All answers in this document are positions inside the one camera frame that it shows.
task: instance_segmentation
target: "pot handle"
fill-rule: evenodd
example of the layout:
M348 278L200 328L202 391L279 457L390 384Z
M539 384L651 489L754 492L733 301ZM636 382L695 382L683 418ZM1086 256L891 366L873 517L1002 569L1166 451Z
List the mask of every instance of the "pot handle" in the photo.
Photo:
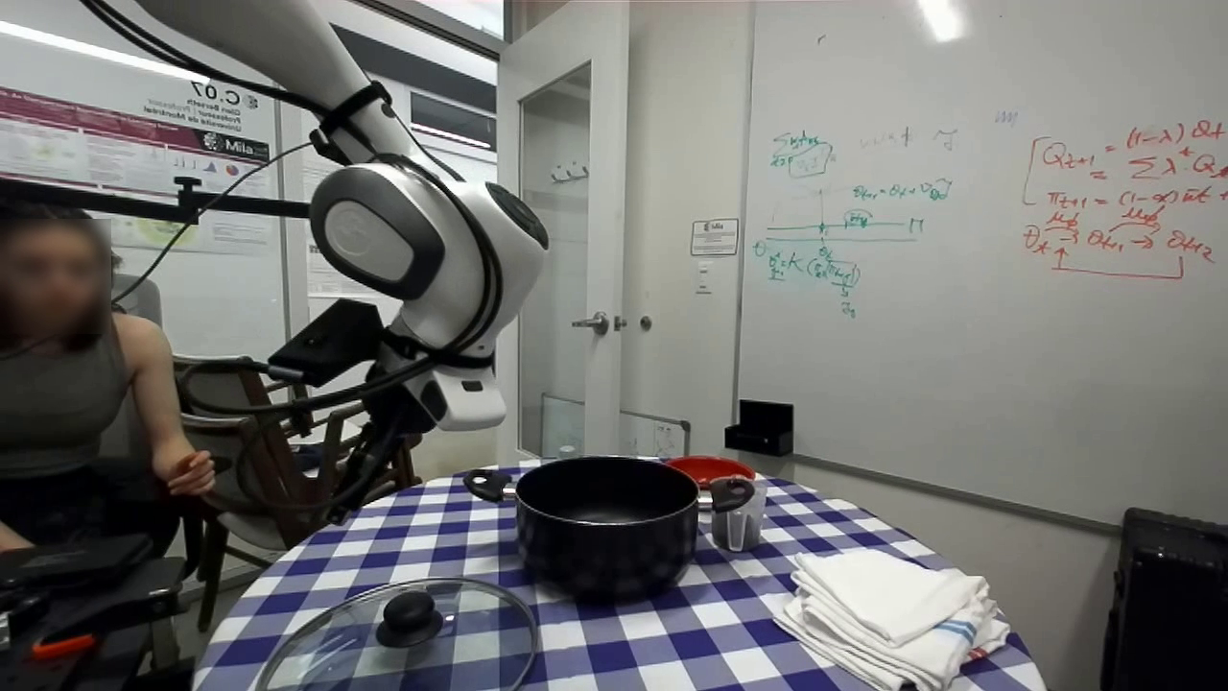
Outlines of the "pot handle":
M475 473L463 478L463 489L468 489L475 500L502 503L502 497L508 497L508 489L509 489L509 478L475 469Z
M715 516L728 516L740 512L749 500L758 500L758 484L754 480L715 480Z

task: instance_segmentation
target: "cooking pot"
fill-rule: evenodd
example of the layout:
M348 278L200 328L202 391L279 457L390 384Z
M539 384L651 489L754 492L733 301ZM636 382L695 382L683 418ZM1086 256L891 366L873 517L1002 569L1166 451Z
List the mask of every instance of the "cooking pot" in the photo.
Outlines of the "cooking pot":
M633 457L568 457L509 478L468 473L488 503L516 497L517 558L576 601L642 601L674 587L695 558L699 489Z

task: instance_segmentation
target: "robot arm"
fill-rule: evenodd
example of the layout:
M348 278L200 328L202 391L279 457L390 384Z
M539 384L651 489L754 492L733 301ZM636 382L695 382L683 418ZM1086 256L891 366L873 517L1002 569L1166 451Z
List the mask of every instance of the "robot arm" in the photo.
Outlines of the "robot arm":
M323 256L402 301L388 328L402 349L384 368L440 359L410 391L438 428L497 428L497 334L517 315L545 260L545 228L498 186L468 186L410 139L310 0L137 0L164 27L215 45L323 117L323 155L342 163L310 198Z

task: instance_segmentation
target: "white towel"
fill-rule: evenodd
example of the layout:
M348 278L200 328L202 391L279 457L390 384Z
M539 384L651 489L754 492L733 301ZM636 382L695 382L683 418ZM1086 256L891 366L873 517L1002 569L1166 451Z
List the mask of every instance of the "white towel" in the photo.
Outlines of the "white towel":
M943 691L963 661L1004 645L1011 626L998 620L998 604L984 579L963 574L934 574L939 579L930 579L908 574L917 566L888 561L861 553L845 553L842 561L804 558L795 574L797 593L775 606L775 622L791 629L811 658L836 661L884 691L900 691L902 685Z

